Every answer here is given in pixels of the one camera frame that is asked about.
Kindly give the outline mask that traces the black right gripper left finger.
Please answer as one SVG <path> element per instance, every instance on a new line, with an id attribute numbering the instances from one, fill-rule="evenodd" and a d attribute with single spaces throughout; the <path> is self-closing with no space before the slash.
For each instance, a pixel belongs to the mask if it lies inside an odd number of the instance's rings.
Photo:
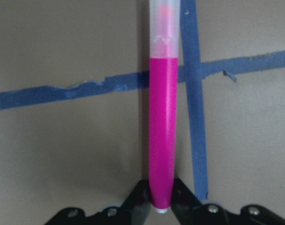
<path id="1" fill-rule="evenodd" d="M 140 180 L 120 210 L 125 216 L 125 225 L 143 225 L 150 213 L 150 190 L 148 180 Z"/>

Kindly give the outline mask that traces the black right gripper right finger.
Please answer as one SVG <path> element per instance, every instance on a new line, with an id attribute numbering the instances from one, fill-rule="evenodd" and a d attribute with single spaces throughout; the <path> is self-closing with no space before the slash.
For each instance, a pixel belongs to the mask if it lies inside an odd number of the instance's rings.
<path id="1" fill-rule="evenodd" d="M 194 211 L 201 202 L 179 178 L 174 179 L 171 209 L 181 225 L 193 225 Z"/>

